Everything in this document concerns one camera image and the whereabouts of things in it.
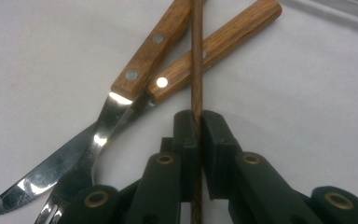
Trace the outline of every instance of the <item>white surface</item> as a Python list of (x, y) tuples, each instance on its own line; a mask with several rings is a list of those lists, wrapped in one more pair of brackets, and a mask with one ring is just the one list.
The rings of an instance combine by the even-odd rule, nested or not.
[[(151, 1), (0, 1), (0, 194), (97, 119), (113, 80), (169, 6)], [(208, 0), (205, 36), (252, 1)], [(358, 196), (358, 18), (282, 1), (269, 28), (214, 66), (204, 108), (222, 114), (244, 150), (266, 157), (292, 188), (332, 185)], [(190, 46), (189, 33), (168, 61)], [(98, 160), (99, 184), (138, 179), (189, 88), (120, 135)], [(48, 195), (0, 216), (33, 223)], [(205, 223), (230, 223), (209, 202)], [(184, 205), (182, 223), (188, 223)]]

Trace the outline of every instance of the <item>brass grommet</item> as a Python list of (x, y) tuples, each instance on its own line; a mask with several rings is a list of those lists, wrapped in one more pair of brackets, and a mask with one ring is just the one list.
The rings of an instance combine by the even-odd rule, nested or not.
[(96, 208), (101, 205), (104, 205), (109, 199), (109, 194), (103, 190), (97, 190), (87, 195), (84, 200), (84, 204), (90, 208)]
[(242, 157), (243, 161), (252, 165), (260, 163), (260, 158), (255, 155), (244, 155)]
[(173, 163), (173, 157), (169, 155), (161, 155), (157, 157), (157, 162), (161, 164), (170, 164)]
[(342, 194), (336, 192), (328, 192), (324, 198), (337, 208), (350, 210), (353, 208), (353, 202)]

